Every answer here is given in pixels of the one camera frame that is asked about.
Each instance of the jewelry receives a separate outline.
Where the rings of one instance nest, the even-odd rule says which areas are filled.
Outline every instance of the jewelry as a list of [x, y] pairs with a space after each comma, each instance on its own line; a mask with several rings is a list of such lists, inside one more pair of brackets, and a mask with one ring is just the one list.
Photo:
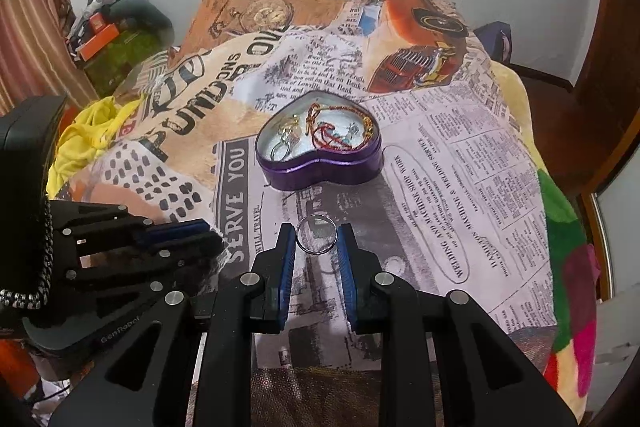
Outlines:
[[[302, 135], [302, 129], [300, 129], [300, 118], [298, 115], [293, 115], [289, 120], [285, 120], [278, 127], [278, 135], [280, 136], [280, 141], [276, 143], [271, 149], [271, 161], [282, 162], [285, 160], [287, 156], [289, 156], [293, 147], [300, 141], [300, 136]], [[279, 160], [276, 160], [276, 153], [280, 151], [283, 147], [286, 147], [284, 155]]]
[[[334, 239], [331, 241], [331, 243], [329, 243], [329, 245], [327, 245], [327, 247], [324, 247], [324, 248], [322, 248], [322, 250], [318, 250], [318, 251], [309, 250], [307, 247], [303, 247], [302, 243], [300, 243], [300, 241], [298, 240], [298, 234], [300, 233], [300, 227], [303, 225], [303, 223], [306, 223], [312, 217], [314, 219], [319, 219], [320, 221], [324, 221], [326, 223], [329, 223], [329, 225], [332, 225], [332, 227], [334, 227], [334, 230], [335, 230]], [[329, 217], [323, 216], [322, 214], [311, 214], [310, 216], [303, 217], [300, 220], [300, 222], [298, 223], [297, 227], [296, 227], [296, 243], [306, 253], [310, 253], [312, 255], [320, 255], [321, 253], [327, 253], [329, 250], [331, 250], [334, 247], [334, 245], [335, 245], [335, 243], [337, 243], [337, 241], [338, 241], [338, 227], [335, 226], [335, 223]]]
[[[351, 145], [354, 136], [360, 133], [356, 123], [351, 123], [347, 129], [345, 136], [340, 136], [335, 132], [335, 125], [325, 121], [319, 121], [316, 125], [316, 119], [324, 110], [342, 110], [350, 111], [357, 114], [362, 119], [364, 133], [362, 134], [362, 142], [359, 145]], [[362, 149], [373, 138], [373, 121], [363, 110], [350, 105], [328, 105], [322, 107], [319, 103], [314, 102], [309, 106], [306, 114], [306, 131], [305, 135], [311, 135], [311, 142], [316, 149], [329, 149], [339, 152], [356, 151]]]

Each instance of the curtain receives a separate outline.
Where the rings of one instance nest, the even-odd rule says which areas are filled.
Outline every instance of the curtain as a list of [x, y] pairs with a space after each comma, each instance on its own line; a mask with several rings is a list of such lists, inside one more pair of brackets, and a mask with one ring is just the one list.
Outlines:
[[98, 96], [68, 56], [69, 0], [0, 0], [0, 114], [29, 96], [66, 94], [84, 107]]

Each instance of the multicolored blanket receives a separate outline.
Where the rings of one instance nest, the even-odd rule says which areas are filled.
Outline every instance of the multicolored blanket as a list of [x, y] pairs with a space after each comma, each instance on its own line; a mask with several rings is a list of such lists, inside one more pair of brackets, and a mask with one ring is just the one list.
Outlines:
[[[117, 93], [145, 98], [61, 197], [125, 203], [156, 221], [207, 219], [228, 248], [203, 274], [203, 291], [248, 270], [281, 222], [316, 212], [349, 222], [386, 270], [425, 291], [471, 293], [582, 416], [595, 340], [589, 247], [535, 149], [517, 75], [491, 63], [452, 4], [203, 0], [169, 55]], [[376, 117], [385, 147], [378, 178], [293, 193], [266, 184], [255, 135], [314, 89]], [[325, 235], [312, 230], [309, 240]], [[324, 366], [338, 385], [353, 380], [342, 370], [379, 368], [380, 339], [349, 330], [340, 292], [333, 254], [296, 254], [287, 330], [256, 340], [260, 381], [287, 368], [303, 381]], [[288, 406], [296, 389], [270, 400], [308, 425]], [[303, 402], [296, 407], [312, 407]]]

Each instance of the wooden floor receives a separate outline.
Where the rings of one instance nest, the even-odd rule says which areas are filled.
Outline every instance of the wooden floor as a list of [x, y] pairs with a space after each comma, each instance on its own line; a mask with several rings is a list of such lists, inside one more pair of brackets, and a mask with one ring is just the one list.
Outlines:
[[562, 87], [532, 78], [522, 81], [529, 96], [536, 146], [551, 177], [573, 199], [612, 152], [620, 132], [595, 118]]

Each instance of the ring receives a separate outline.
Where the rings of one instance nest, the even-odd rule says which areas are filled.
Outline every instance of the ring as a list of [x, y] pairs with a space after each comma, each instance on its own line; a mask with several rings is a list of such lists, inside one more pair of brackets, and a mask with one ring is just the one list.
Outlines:
[[[287, 146], [287, 150], [284, 153], [284, 156], [282, 158], [280, 158], [279, 160], [276, 160], [274, 158], [274, 156], [276, 155], [276, 151], [280, 150], [280, 147], [282, 147], [283, 145]], [[278, 143], [276, 143], [276, 145], [273, 146], [273, 149], [271, 149], [271, 161], [278, 161], [281, 162], [284, 160], [284, 158], [286, 158], [287, 156], [289, 156], [289, 153], [291, 152], [291, 144], [289, 143], [289, 141], [282, 141], [280, 140]]]
[[[300, 227], [302, 226], [303, 223], [305, 223], [306, 221], [308, 221], [312, 217], [315, 217], [316, 219], [319, 219], [320, 221], [324, 221], [326, 223], [329, 223], [329, 225], [333, 225], [334, 226], [334, 230], [335, 230], [334, 240], [327, 247], [323, 248], [320, 251], [309, 250], [307, 247], [303, 247], [302, 243], [300, 243], [300, 241], [298, 240], [298, 232], [300, 231]], [[329, 250], [331, 250], [334, 247], [334, 245], [335, 245], [335, 243], [337, 243], [337, 241], [338, 241], [338, 227], [335, 226], [335, 223], [330, 218], [328, 218], [326, 216], [323, 216], [322, 214], [311, 214], [310, 216], [303, 217], [300, 220], [300, 222], [298, 223], [297, 227], [296, 227], [296, 243], [306, 253], [310, 253], [312, 255], [320, 255], [321, 253], [327, 253]]]

